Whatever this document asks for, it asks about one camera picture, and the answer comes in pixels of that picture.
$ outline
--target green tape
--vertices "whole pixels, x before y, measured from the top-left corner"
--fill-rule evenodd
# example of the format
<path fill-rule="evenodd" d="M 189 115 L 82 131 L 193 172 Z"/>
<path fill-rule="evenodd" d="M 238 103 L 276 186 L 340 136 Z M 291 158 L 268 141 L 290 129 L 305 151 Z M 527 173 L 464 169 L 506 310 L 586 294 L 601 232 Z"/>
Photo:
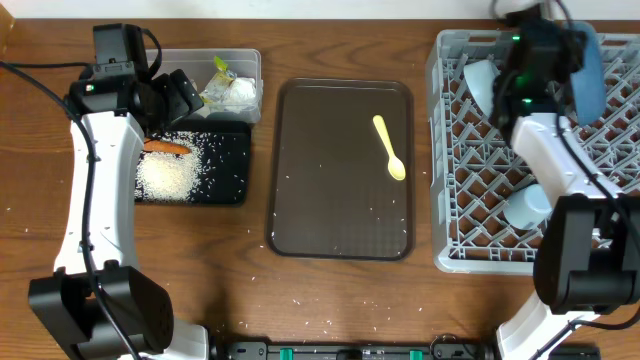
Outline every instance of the green tape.
<path fill-rule="evenodd" d="M 409 360 L 422 360 L 422 351 L 420 350 L 411 350 L 409 351 Z"/>
<path fill-rule="evenodd" d="M 280 349 L 280 360 L 293 360 L 293 349 Z"/>

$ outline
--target white cup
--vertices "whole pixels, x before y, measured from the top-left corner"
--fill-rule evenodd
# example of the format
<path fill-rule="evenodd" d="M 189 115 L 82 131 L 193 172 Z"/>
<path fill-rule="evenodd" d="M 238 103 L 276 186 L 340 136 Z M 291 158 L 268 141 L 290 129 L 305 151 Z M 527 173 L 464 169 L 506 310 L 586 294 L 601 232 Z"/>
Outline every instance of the white cup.
<path fill-rule="evenodd" d="M 463 69 L 467 88 L 485 115 L 491 115 L 493 110 L 493 81 L 500 71 L 489 60 L 482 60 L 465 65 Z"/>
<path fill-rule="evenodd" d="M 503 213 L 507 221 L 521 230 L 531 230 L 551 214 L 551 204 L 539 184 L 533 184 L 507 199 Z"/>

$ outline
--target tray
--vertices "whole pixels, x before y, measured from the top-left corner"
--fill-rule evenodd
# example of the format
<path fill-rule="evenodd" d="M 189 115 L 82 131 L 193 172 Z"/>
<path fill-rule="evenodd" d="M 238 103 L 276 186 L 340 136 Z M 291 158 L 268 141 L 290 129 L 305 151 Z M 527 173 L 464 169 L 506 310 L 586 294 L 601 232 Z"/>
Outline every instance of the tray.
<path fill-rule="evenodd" d="M 479 110 L 462 71 L 465 64 L 484 59 L 501 68 L 512 35 L 445 30 L 427 60 L 432 245 L 435 264 L 445 272 L 531 275 L 546 228 L 545 221 L 534 230 L 520 231 L 504 219 L 506 198 L 535 178 Z M 607 109 L 600 121 L 574 127 L 573 132 L 600 170 L 624 192 L 635 194 L 640 190 L 640 36 L 598 37 Z M 575 112 L 567 113 L 575 121 Z M 609 243 L 594 236 L 595 247 Z"/>
<path fill-rule="evenodd" d="M 176 160 L 169 159 L 171 165 L 158 162 L 149 165 L 146 157 L 150 154 L 143 152 L 138 161 L 138 173 L 136 176 L 136 202 L 164 203 L 164 204 L 203 204 L 203 205 L 240 205 L 247 194 L 249 162 L 251 159 L 251 129 L 243 121 L 215 121 L 202 119 L 185 119 L 167 131 L 163 140 L 177 141 L 178 143 L 189 141 L 195 143 L 198 150 L 190 155 L 199 158 L 199 164 L 188 161 L 178 155 L 172 156 Z M 145 182 L 141 180 L 141 171 L 146 170 L 152 181 L 146 186 L 153 189 L 167 189 L 158 181 L 167 181 L 172 184 L 171 191 L 149 191 L 145 188 Z M 184 175 L 195 173 L 193 177 Z M 184 189 L 184 182 L 193 183 L 184 197 L 184 191 L 175 192 L 174 189 Z"/>
<path fill-rule="evenodd" d="M 281 89 L 266 240 L 280 255 L 399 260 L 414 243 L 413 105 L 396 82 L 290 80 Z M 396 181 L 373 116 L 407 176 Z"/>

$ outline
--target spoon handle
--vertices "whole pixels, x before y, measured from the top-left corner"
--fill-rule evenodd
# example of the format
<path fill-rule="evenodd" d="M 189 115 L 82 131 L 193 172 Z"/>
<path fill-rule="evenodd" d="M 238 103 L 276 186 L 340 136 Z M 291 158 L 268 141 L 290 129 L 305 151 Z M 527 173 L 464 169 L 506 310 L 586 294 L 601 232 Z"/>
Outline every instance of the spoon handle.
<path fill-rule="evenodd" d="M 384 124 L 384 119 L 382 118 L 382 116 L 374 116 L 373 125 L 375 125 L 376 130 L 378 130 L 378 135 L 380 135 L 380 139 L 382 139 L 382 143 L 384 144 L 385 149 L 387 149 L 389 157 L 394 158 L 396 154 L 393 152 L 391 140 L 389 139 L 389 133 L 387 132 L 387 126 Z"/>

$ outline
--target clear plastic container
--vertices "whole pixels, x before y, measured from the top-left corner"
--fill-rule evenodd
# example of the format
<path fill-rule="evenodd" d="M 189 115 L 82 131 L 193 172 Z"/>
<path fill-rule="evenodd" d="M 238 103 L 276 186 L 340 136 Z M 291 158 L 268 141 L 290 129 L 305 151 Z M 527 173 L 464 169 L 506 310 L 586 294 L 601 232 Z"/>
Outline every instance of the clear plastic container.
<path fill-rule="evenodd" d="M 157 50 L 147 50 L 149 64 L 155 59 L 156 53 Z M 189 79 L 195 81 L 198 92 L 202 92 L 218 71 L 213 61 L 215 56 L 226 62 L 229 70 L 239 77 L 254 79 L 256 97 L 246 103 L 205 104 L 211 109 L 207 119 L 257 123 L 262 108 L 262 63 L 260 53 L 255 49 L 162 49 L 162 66 L 158 74 L 182 69 Z"/>

